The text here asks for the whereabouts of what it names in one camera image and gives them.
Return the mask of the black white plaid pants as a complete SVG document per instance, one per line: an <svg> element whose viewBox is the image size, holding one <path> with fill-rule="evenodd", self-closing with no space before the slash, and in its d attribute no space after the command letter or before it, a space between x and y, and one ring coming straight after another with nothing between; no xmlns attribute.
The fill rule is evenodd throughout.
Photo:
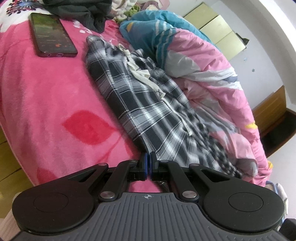
<svg viewBox="0 0 296 241"><path fill-rule="evenodd" d="M86 42L90 76L141 151L181 167L196 163L242 177L182 90L142 49L130 51L95 35Z"/></svg>

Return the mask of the pink floral bed blanket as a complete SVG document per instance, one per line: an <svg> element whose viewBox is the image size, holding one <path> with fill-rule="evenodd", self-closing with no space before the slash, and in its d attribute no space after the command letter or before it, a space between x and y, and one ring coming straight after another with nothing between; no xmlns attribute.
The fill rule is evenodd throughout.
<svg viewBox="0 0 296 241"><path fill-rule="evenodd" d="M35 185L98 163L115 167L140 158L85 65L92 31L77 20L62 24L76 57L39 57L29 16L41 1L1 2L1 127Z"/></svg>

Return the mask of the pink blue patterned duvet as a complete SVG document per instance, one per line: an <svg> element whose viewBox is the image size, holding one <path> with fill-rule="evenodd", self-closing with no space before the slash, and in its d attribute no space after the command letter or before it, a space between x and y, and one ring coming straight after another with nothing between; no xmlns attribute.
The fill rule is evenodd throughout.
<svg viewBox="0 0 296 241"><path fill-rule="evenodd" d="M120 24L133 49L142 49L184 92L210 135L252 184L265 186L273 170L237 74L221 51L181 16L140 11Z"/></svg>

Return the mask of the brown wooden door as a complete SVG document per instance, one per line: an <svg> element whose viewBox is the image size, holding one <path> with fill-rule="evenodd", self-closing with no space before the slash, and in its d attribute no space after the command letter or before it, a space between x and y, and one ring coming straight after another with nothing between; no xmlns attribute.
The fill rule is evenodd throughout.
<svg viewBox="0 0 296 241"><path fill-rule="evenodd" d="M252 112L267 157L295 135L295 111L287 108L284 86L269 95Z"/></svg>

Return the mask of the pale yellow wardrobe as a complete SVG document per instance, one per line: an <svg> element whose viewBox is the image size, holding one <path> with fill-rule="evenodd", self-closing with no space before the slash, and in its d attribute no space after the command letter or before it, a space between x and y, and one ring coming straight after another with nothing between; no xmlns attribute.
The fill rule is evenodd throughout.
<svg viewBox="0 0 296 241"><path fill-rule="evenodd" d="M246 49L239 35L234 32L224 18L205 3L201 3L187 15L185 19L205 34L231 60Z"/></svg>

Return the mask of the black smartphone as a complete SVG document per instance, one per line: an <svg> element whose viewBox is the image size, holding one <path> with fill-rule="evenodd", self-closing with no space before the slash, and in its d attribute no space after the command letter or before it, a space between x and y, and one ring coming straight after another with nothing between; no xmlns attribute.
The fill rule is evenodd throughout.
<svg viewBox="0 0 296 241"><path fill-rule="evenodd" d="M59 18L53 15L31 13L29 20L38 56L77 56L78 51Z"/></svg>

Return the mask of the cream white fleece blanket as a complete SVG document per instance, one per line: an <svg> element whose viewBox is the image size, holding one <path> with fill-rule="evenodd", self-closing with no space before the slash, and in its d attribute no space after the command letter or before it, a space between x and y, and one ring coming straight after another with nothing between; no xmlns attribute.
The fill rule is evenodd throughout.
<svg viewBox="0 0 296 241"><path fill-rule="evenodd" d="M111 15L116 23L127 20L140 11L140 6L136 0L113 0L111 5Z"/></svg>

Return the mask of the dark grey garment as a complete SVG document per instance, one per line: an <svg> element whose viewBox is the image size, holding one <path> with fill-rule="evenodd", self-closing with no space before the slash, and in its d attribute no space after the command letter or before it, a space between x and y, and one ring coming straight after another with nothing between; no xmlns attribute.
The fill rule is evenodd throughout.
<svg viewBox="0 0 296 241"><path fill-rule="evenodd" d="M104 32L112 5L110 0L48 0L43 3L50 13L65 20L77 20L97 33Z"/></svg>

